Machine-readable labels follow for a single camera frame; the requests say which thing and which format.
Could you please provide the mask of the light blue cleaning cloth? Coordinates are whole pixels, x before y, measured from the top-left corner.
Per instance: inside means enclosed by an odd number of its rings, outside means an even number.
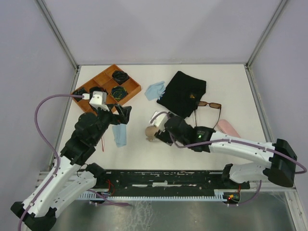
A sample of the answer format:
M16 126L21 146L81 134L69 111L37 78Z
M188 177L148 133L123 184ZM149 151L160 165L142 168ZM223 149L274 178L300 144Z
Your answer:
M125 124L114 125L112 127L114 141L118 148L127 144L127 126Z

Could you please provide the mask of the marble pattern glasses case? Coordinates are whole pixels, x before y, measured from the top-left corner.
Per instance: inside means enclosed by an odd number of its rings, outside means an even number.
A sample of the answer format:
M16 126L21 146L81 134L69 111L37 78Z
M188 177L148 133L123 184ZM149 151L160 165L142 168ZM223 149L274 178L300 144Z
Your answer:
M147 141L158 141L155 134L159 131L159 128L156 126L148 126L145 129L145 135Z

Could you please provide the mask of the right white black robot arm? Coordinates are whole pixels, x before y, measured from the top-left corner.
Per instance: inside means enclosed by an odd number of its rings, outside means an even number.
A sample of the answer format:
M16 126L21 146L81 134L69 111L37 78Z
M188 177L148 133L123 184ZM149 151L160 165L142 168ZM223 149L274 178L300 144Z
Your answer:
M248 160L246 164L224 167L220 178L226 188L255 180L269 180L286 188L294 185L297 156L285 140L277 139L275 143L248 141L213 128L192 127L183 118L164 113L154 116L150 125L158 128L155 137L168 145Z

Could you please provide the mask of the red sunglasses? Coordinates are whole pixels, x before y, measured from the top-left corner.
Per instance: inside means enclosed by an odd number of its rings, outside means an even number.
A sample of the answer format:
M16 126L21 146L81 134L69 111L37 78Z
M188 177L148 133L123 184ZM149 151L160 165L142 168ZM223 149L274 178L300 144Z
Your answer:
M104 139L103 139L103 137L101 138L101 144L102 144L102 152L104 152Z

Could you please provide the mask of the brown sunglasses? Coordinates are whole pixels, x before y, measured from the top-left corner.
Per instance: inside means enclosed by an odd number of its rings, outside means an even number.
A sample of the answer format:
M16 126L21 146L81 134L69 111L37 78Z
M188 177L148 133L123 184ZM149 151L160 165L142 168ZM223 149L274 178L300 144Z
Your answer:
M205 101L198 101L196 103L195 110L194 110L195 125L197 125L196 110L199 107L206 107L206 106L209 106L210 108L214 108L214 109L219 110L217 121L216 121L215 125L213 126L213 128L215 128L216 125L218 124L219 120L220 120L222 105L219 104L219 103L214 103L214 102L208 103L208 102L205 102Z

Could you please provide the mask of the wooden compartment tray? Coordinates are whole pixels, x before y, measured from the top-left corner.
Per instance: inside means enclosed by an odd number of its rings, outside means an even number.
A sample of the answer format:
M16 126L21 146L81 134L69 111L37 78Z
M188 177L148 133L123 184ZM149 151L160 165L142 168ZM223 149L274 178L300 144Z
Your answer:
M102 71L101 73L97 74L95 77L90 79L85 84L81 85L79 88L84 87L85 90L88 93L90 93L89 92L90 88L95 87L95 86L102 87L106 90L106 93L107 93L107 100L106 100L107 104L118 103L121 106L123 106L125 103L127 103L137 93L139 93L141 91L141 86L130 75L128 75L129 79L126 82L119 85L112 78L112 73L116 70L123 71L117 65L113 64L113 65L109 66L107 69L105 69L104 71ZM112 88L116 87L116 86L122 86L128 92L128 95L120 101L116 101L111 95Z

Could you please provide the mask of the black folded cloth pouch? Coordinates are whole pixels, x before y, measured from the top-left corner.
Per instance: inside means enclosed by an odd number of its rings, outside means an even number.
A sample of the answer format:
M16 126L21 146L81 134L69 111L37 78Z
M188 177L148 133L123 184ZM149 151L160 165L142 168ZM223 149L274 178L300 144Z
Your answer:
M174 114L187 118L205 93L206 81L178 71L156 102Z

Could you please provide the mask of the crumpled light blue cloth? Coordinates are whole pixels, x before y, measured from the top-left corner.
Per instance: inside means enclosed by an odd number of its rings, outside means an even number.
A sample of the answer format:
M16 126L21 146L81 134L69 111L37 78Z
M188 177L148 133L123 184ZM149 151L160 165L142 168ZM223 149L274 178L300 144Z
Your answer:
M159 98L165 92L165 82L157 82L150 85L145 91L145 97L147 100L152 101Z

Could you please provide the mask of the rolled black belt top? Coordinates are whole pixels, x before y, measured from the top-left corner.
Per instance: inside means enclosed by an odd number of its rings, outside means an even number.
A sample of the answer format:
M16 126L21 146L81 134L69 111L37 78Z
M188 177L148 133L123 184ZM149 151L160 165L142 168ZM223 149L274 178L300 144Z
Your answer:
M112 73L112 78L114 79L115 82L121 85L129 79L129 76L124 71L116 70Z

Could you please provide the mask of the rolled black belt middle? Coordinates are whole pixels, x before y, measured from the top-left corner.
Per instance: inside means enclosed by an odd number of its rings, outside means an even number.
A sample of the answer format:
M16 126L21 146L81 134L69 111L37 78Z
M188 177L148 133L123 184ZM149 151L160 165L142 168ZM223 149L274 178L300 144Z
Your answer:
M90 88L90 90L89 90L90 93L93 93L93 92L95 92L95 91L106 92L106 90L105 90L104 88L98 87L98 86L92 87L92 88Z

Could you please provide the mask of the rolled green black belt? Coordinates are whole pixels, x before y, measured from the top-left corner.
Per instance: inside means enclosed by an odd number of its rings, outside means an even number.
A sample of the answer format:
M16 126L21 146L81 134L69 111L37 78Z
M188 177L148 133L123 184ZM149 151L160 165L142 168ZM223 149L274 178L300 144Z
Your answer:
M72 93L72 95L79 95L79 96L82 96L84 93L88 93L88 92L85 90L84 87L81 87L81 88L75 90L75 91ZM79 102L79 101L82 100L81 98L78 98L78 97L74 97L74 99L75 99L76 102Z

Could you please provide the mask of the pink glasses case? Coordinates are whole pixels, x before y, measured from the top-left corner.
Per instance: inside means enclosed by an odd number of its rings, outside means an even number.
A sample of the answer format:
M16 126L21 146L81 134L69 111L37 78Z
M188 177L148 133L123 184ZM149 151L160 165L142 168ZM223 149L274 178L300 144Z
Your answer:
M225 119L219 120L217 123L217 128L224 134L241 138L239 133L235 130L235 128Z

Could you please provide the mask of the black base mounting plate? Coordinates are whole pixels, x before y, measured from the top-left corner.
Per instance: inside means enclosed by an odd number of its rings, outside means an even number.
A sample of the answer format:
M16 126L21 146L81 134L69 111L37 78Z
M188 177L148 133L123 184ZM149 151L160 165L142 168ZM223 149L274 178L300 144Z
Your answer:
M94 189L110 189L113 196L213 196L214 190L250 189L209 170L107 170Z

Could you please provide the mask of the left aluminium frame post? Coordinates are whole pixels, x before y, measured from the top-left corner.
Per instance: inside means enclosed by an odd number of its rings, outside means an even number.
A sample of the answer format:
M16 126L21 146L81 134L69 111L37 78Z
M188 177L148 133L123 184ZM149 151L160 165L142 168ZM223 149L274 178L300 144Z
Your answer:
M70 64L73 66L74 69L78 69L79 65L77 64L75 58L73 57L65 39L63 38L58 26L56 25L53 16L48 9L48 6L44 0L35 0L36 5L38 6L39 10L41 11L44 19L46 20L49 28L51 29L52 33L54 34L56 40L58 41L60 47L64 51L66 57L68 58Z

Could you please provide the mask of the right aluminium frame post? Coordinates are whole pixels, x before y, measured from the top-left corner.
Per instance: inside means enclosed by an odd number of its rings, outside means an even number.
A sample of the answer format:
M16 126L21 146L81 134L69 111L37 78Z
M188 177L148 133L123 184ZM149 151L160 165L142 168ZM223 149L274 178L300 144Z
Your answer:
M279 1L278 6L276 7L273 15L271 16L269 22L267 23L265 29L263 30L260 38L257 41L256 46L254 47L251 55L249 56L249 58L248 58L248 60L245 64L246 69L249 69L253 65L253 63L255 62L255 59L257 58L257 56L260 53L262 47L264 46L265 42L269 38L272 30L274 29L276 23L278 22L279 18L283 14L283 12L284 12L286 6L288 5L288 3L289 3L289 0Z

